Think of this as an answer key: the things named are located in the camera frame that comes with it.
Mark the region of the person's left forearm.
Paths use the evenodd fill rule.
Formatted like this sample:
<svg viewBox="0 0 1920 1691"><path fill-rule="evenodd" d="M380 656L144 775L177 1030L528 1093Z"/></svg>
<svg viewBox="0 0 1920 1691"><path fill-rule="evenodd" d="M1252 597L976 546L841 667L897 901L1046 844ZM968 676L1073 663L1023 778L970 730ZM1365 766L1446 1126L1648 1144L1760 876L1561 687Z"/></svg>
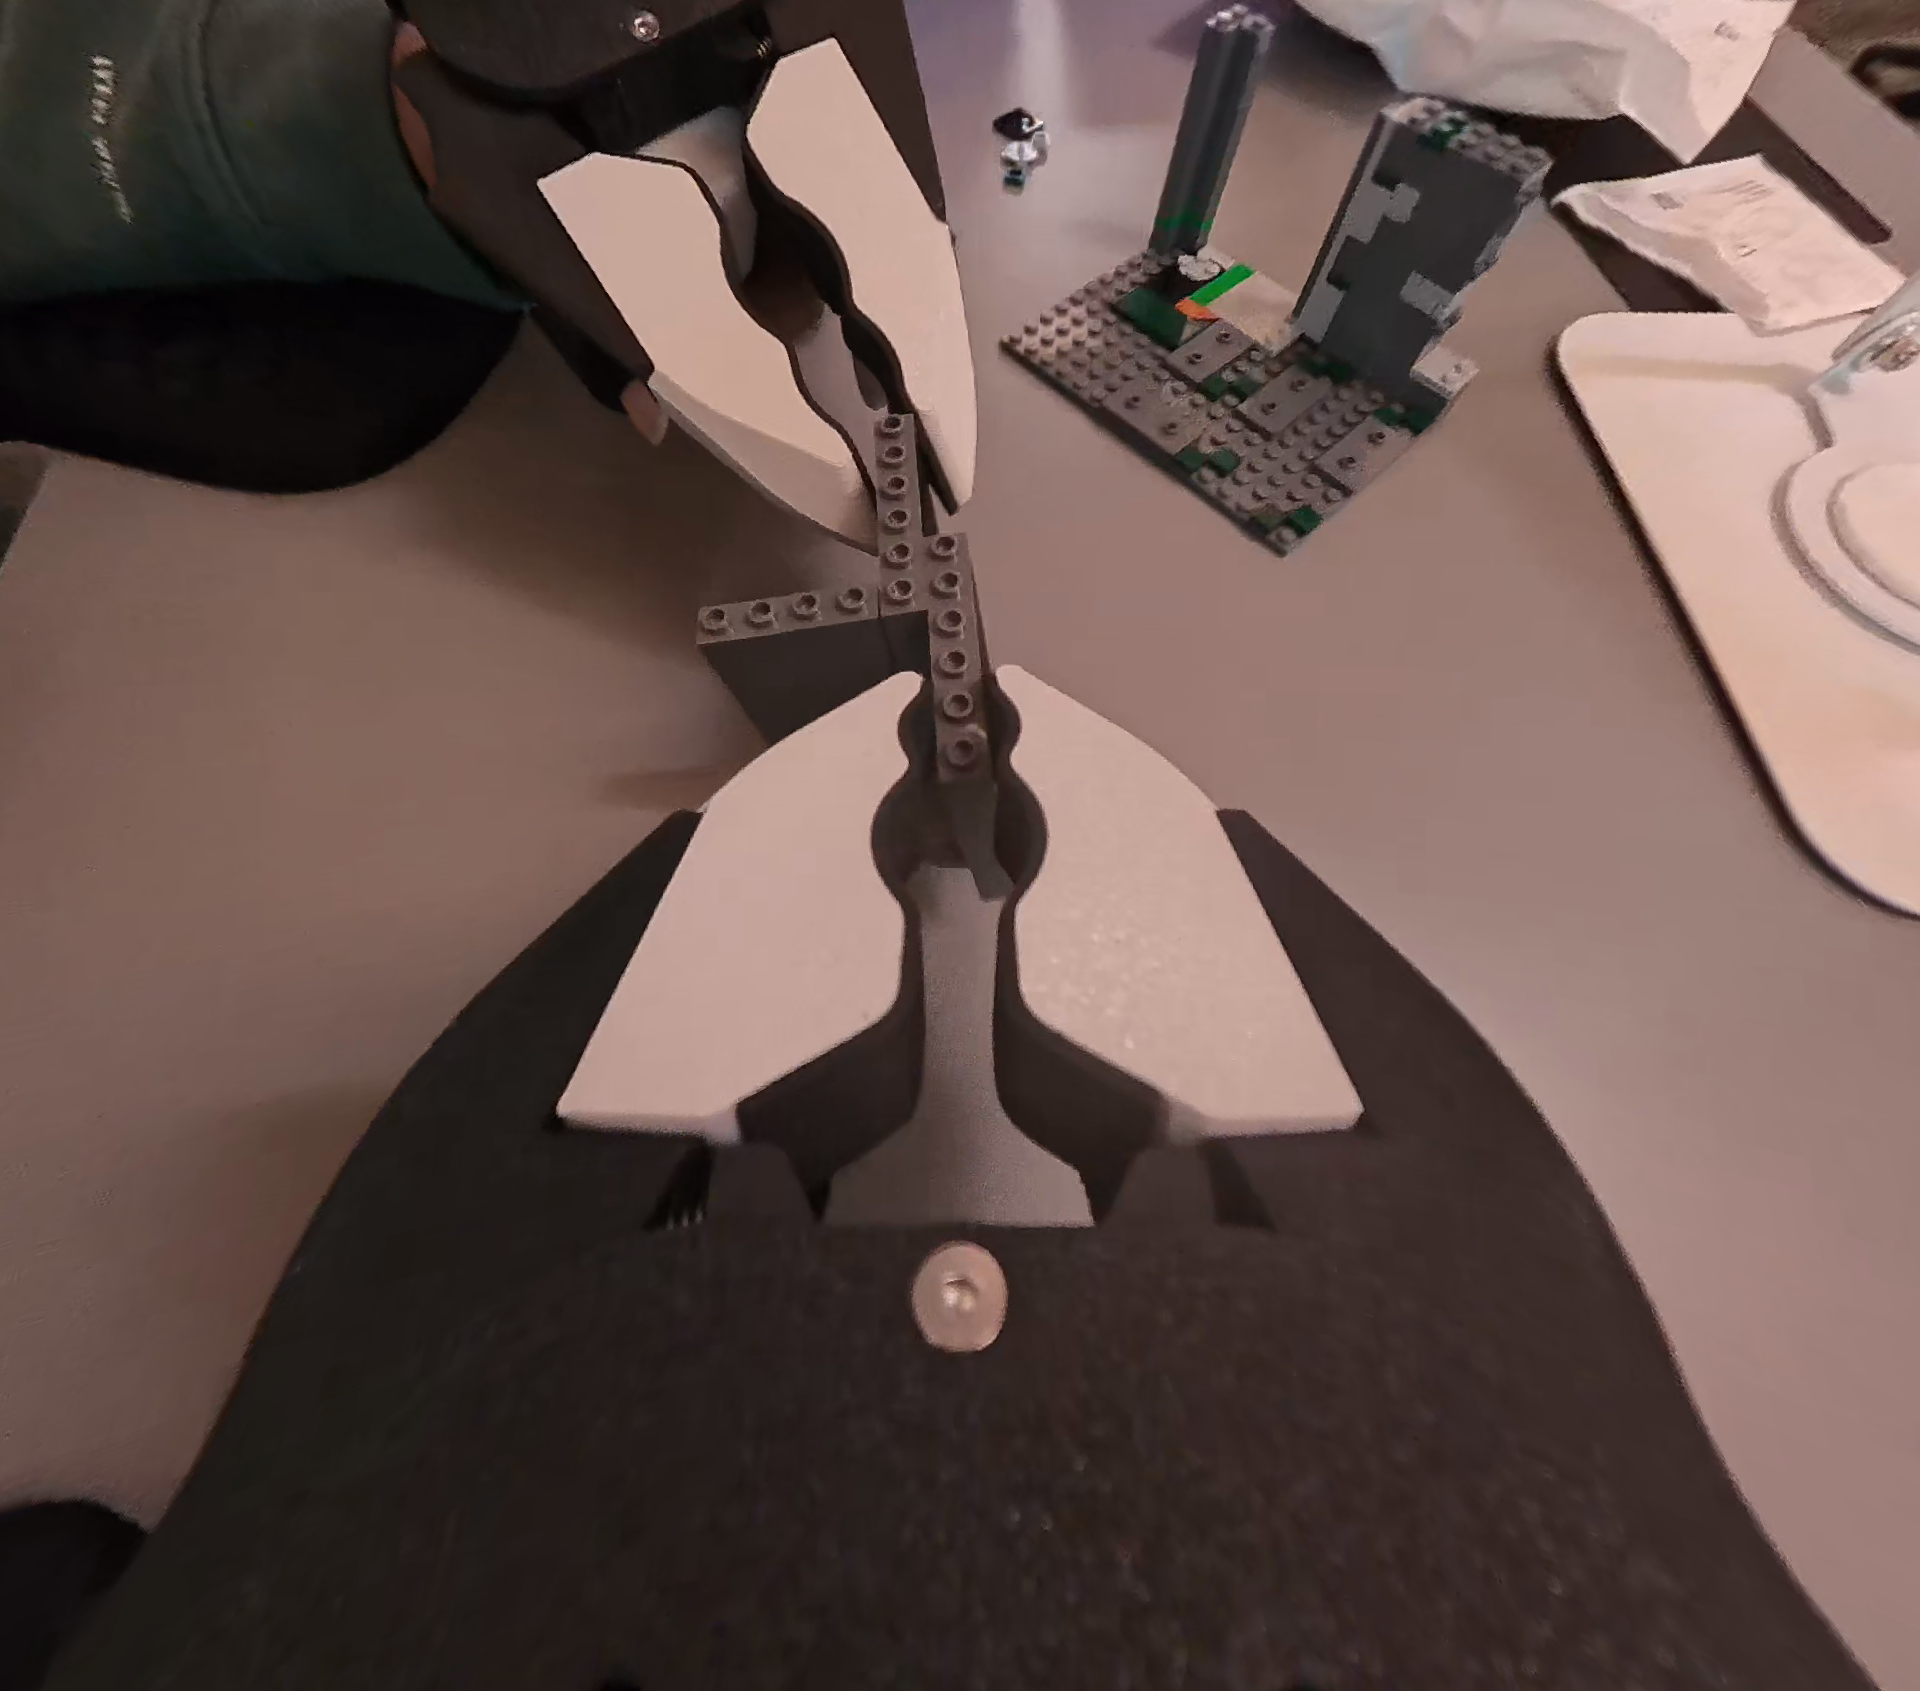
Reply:
<svg viewBox="0 0 1920 1691"><path fill-rule="evenodd" d="M369 280L514 310L429 209L385 0L3 0L5 302Z"/></svg>

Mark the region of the white book stand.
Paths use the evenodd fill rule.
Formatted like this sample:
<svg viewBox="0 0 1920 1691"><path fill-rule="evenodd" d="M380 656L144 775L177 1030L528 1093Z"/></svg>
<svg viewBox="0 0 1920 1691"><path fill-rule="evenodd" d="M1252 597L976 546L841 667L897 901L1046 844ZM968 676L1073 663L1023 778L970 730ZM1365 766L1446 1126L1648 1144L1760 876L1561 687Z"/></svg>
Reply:
<svg viewBox="0 0 1920 1691"><path fill-rule="evenodd" d="M1556 365L1787 818L1912 914L1916 296L1789 332L1597 313Z"/></svg>

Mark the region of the grey brick wall assembly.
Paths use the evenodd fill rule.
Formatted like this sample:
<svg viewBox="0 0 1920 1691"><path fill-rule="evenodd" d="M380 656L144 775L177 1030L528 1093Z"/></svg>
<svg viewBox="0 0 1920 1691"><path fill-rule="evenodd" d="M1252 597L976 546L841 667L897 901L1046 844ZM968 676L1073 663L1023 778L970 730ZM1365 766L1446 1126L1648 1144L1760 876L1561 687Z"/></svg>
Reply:
<svg viewBox="0 0 1920 1691"><path fill-rule="evenodd" d="M996 839L998 730L970 548L938 516L930 447L908 413L871 413L852 438L875 496L871 569L850 582L711 603L695 621L707 667L775 743L888 676L903 707L914 855L963 866L981 897L1011 891Z"/></svg>

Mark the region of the grey brick baseplate build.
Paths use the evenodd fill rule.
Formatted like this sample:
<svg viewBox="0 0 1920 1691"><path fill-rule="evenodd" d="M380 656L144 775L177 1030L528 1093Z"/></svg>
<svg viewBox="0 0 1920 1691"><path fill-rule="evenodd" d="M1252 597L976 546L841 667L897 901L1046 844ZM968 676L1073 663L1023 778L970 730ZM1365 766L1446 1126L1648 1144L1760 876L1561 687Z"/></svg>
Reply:
<svg viewBox="0 0 1920 1691"><path fill-rule="evenodd" d="M999 347L1266 550L1296 550L1476 379L1467 294L1543 199L1549 149L1474 108L1380 108L1300 289L1212 228L1275 36L1241 1L1196 47L1147 246Z"/></svg>

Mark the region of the person's left hand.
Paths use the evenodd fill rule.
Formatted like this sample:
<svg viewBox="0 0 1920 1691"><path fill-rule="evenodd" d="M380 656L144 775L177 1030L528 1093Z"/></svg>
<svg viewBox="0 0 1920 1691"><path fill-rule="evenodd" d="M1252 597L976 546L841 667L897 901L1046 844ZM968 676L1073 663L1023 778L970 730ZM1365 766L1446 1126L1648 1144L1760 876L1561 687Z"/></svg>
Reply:
<svg viewBox="0 0 1920 1691"><path fill-rule="evenodd" d="M406 68L416 56L424 53L424 37L416 24L399 21L394 28L391 53L388 53L388 83L391 83L391 101L397 116L397 129L404 140L404 149L417 180L424 192L435 192L437 187L437 151L432 134L424 126L422 114L409 97L409 87L400 83L400 68ZM664 441L670 429L670 416L660 402L658 394L642 379L626 379L624 389L618 390L618 408L624 408L626 417L633 423L638 435L658 447Z"/></svg>

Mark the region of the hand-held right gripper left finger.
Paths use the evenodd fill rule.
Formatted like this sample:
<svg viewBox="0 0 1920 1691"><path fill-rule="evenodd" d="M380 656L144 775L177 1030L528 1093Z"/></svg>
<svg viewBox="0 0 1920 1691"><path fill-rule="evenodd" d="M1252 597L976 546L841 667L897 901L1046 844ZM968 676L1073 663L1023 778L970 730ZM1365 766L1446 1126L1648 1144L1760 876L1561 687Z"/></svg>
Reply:
<svg viewBox="0 0 1920 1691"><path fill-rule="evenodd" d="M560 1093L566 1126L740 1144L751 1099L883 1019L906 918L875 824L920 695L922 676L892 674L707 796Z"/></svg>

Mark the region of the white paper bag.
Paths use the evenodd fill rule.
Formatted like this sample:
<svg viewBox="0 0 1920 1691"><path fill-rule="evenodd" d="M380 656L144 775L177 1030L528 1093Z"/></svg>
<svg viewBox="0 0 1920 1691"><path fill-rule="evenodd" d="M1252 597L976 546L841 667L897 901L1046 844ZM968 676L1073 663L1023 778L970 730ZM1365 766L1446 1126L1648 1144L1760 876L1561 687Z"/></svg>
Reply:
<svg viewBox="0 0 1920 1691"><path fill-rule="evenodd" d="M1760 156L1569 185L1556 207L1685 280L1753 330L1876 310L1903 274Z"/></svg>
<svg viewBox="0 0 1920 1691"><path fill-rule="evenodd" d="M1793 0L1293 0L1409 94L1505 116L1628 117L1695 161L1750 92Z"/></svg>

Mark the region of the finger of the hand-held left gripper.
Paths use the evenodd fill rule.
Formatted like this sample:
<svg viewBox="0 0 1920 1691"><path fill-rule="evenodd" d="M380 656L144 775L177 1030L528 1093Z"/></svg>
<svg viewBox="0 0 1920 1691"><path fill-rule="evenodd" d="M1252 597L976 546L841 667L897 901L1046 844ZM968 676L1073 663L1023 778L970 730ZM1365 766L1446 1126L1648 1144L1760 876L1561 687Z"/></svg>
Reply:
<svg viewBox="0 0 1920 1691"><path fill-rule="evenodd" d="M880 402L802 269L772 273L755 319L728 265L723 215L674 161L592 151L538 182L563 232L652 359L670 419L771 501L860 550L876 499L846 424Z"/></svg>
<svg viewBox="0 0 1920 1691"><path fill-rule="evenodd" d="M979 387L961 269L846 47L772 62L743 128L748 161L823 257L816 286L893 408L920 423L952 509L979 460Z"/></svg>

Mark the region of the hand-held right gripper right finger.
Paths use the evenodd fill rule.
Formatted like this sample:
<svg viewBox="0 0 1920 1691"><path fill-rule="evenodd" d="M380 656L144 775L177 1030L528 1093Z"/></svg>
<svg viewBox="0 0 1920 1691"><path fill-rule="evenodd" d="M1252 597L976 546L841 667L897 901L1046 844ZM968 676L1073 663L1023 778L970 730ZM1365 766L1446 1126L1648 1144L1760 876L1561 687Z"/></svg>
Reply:
<svg viewBox="0 0 1920 1691"><path fill-rule="evenodd" d="M1354 1082L1212 798L1026 669L998 682L1040 820L1011 905L1023 1009L1144 1090L1151 1144L1353 1128Z"/></svg>

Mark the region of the grey desk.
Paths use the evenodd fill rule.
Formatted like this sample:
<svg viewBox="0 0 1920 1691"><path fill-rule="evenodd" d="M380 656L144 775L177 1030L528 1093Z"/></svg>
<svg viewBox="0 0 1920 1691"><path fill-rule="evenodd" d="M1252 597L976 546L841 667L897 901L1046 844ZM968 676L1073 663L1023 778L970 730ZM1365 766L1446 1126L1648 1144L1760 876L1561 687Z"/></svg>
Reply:
<svg viewBox="0 0 1920 1691"><path fill-rule="evenodd" d="M1500 1050L1753 1509L1916 1686L1916 923L1793 839L1549 374L1271 560L998 350L1149 219L1215 0L910 0L979 361L993 655L1244 807ZM999 180L993 117L1048 159ZM527 332L420 455L258 499L50 458L5 557L5 1503L158 1516L444 1024L751 749L701 603L841 575Z"/></svg>

